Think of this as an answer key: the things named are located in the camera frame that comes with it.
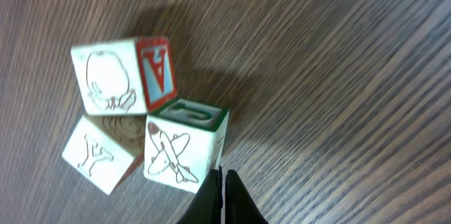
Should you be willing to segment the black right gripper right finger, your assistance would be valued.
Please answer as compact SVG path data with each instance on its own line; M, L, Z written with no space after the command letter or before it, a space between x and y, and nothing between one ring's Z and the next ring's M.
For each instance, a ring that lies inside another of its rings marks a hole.
M235 170L225 178L225 223L268 224Z

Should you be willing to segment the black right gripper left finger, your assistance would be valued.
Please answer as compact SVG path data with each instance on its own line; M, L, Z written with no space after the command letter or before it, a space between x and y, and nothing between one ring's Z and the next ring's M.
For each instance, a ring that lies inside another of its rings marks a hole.
M220 224L223 208L222 167L212 169L205 177L191 204L177 224Z

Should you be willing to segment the red U letter block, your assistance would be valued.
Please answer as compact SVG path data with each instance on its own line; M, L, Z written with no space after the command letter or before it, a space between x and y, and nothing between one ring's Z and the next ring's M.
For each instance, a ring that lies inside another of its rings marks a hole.
M62 157L80 174L110 194L144 156L144 116L83 115Z

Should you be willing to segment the red A letter block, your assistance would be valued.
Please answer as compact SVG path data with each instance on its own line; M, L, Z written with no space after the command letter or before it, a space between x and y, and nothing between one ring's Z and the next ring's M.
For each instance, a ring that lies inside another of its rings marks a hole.
M177 94L171 46L164 36L78 45L70 55L91 116L150 113Z

